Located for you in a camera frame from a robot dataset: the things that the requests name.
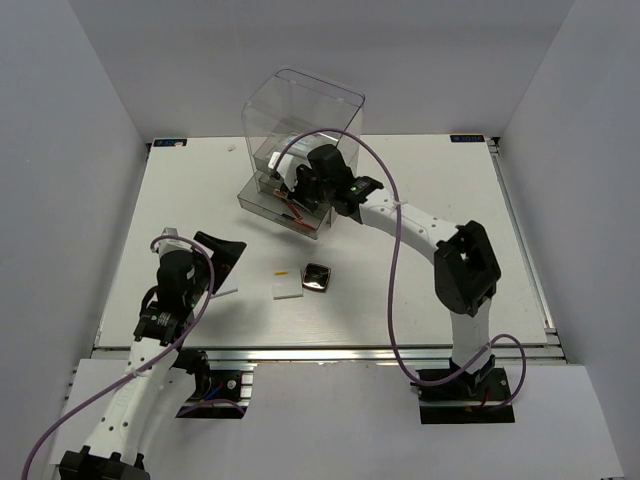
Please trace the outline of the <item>white cotton pad pack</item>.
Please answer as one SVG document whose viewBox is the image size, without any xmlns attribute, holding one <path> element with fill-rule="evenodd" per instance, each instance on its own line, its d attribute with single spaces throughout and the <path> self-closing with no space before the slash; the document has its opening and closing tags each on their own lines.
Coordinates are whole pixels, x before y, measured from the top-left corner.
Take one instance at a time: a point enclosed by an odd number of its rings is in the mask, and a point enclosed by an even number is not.
<svg viewBox="0 0 640 480">
<path fill-rule="evenodd" d="M 281 148 L 284 148 L 285 146 L 292 144 L 292 146 L 290 147 L 291 150 L 298 149 L 301 151 L 310 151 L 320 146 L 323 142 L 323 138 L 321 136 L 318 136 L 317 134 L 305 136 L 304 138 L 294 142 L 294 139 L 297 136 L 298 136 L 298 133 L 296 132 L 290 132 L 287 135 L 283 135 L 279 140 L 281 144 Z"/>
<path fill-rule="evenodd" d="M 269 161 L 267 163 L 268 171 L 272 174 L 277 173 L 280 176 L 284 176 L 289 168 L 291 163 L 295 160 L 295 157 L 287 154 L 282 154 L 279 151 L 274 151 L 269 157 Z"/>
</svg>

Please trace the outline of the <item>dark red lip gloss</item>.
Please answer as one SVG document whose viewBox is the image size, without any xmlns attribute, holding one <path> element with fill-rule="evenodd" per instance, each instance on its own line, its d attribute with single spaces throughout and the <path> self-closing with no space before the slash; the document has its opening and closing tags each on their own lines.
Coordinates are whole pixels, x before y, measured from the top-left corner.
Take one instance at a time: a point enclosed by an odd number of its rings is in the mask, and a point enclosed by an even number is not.
<svg viewBox="0 0 640 480">
<path fill-rule="evenodd" d="M 299 211 L 296 209 L 293 202 L 289 200 L 284 200 L 284 203 L 286 204 L 288 209 L 291 211 L 291 213 L 293 214 L 296 220 L 301 220 L 303 218 L 302 215 L 299 213 Z"/>
</svg>

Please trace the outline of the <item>clear acrylic drawer organizer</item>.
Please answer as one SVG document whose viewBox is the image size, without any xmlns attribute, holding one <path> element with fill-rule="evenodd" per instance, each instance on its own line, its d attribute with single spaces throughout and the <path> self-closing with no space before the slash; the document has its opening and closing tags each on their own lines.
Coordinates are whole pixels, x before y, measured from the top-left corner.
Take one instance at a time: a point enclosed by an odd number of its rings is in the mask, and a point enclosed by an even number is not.
<svg viewBox="0 0 640 480">
<path fill-rule="evenodd" d="M 291 150 L 292 144 L 281 148 L 279 140 L 290 132 L 294 139 L 317 134 L 323 138 L 320 146 L 336 146 L 347 166 L 357 171 L 359 145 L 343 135 L 345 131 L 361 134 L 365 95 L 344 84 L 316 76 L 304 70 L 283 67 L 270 76 L 245 103 L 241 123 L 252 166 L 252 177 L 237 195 L 240 206 L 259 217 L 316 240 L 331 227 L 337 213 L 329 204 L 320 204 L 310 212 L 289 197 L 302 215 L 302 221 L 316 228 L 306 228 L 285 220 L 282 213 L 293 214 L 284 200 L 273 194 L 275 189 L 289 191 L 277 175 L 267 168 L 274 151 L 300 157 L 308 165 L 310 151 Z"/>
</svg>

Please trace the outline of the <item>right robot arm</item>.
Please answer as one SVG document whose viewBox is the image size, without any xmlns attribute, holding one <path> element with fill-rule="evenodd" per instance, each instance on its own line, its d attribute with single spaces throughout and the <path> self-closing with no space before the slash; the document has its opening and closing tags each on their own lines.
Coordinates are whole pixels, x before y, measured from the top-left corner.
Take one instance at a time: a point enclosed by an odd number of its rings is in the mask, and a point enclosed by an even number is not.
<svg viewBox="0 0 640 480">
<path fill-rule="evenodd" d="M 331 144 L 314 148 L 305 160 L 286 154 L 270 167 L 301 202 L 327 203 L 361 225 L 398 236 L 432 264 L 435 294 L 451 318 L 452 388 L 466 399 L 484 391 L 495 365 L 489 313 L 501 278 L 485 228 L 476 221 L 458 225 L 401 203 L 381 182 L 356 177 Z"/>
</svg>

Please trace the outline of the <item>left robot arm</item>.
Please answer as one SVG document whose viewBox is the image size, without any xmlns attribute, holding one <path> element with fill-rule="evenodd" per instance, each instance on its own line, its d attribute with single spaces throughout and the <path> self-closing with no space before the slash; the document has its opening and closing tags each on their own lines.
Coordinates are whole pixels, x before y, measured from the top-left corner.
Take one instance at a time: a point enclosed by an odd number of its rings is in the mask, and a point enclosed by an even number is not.
<svg viewBox="0 0 640 480">
<path fill-rule="evenodd" d="M 156 281 L 141 302 L 124 375 L 80 449 L 64 453 L 61 478 L 147 479 L 152 443 L 170 420 L 206 408 L 245 411 L 207 354 L 183 344 L 246 247 L 204 232 L 188 240 L 172 228 L 152 241 Z"/>
</svg>

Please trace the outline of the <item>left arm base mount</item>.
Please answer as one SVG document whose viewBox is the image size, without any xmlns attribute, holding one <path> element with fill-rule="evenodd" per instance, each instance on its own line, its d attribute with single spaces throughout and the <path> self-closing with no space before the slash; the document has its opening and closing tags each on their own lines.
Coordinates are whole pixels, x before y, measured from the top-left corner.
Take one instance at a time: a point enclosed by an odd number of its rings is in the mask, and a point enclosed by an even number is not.
<svg viewBox="0 0 640 480">
<path fill-rule="evenodd" d="M 251 398 L 253 369 L 250 364 L 215 364 L 205 383 L 180 408 L 180 419 L 242 419 Z"/>
</svg>

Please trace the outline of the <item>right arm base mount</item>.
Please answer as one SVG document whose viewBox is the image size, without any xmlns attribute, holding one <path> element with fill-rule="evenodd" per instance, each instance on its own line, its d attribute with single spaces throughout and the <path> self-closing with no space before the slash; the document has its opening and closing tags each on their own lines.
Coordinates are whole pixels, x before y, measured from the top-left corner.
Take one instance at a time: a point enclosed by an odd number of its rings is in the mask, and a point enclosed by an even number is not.
<svg viewBox="0 0 640 480">
<path fill-rule="evenodd" d="M 424 387 L 410 382 L 419 399 L 423 425 L 512 424 L 515 414 L 511 405 L 499 407 L 511 396 L 504 368 L 494 368 L 479 387 L 470 390 L 456 379 L 437 387 Z"/>
</svg>

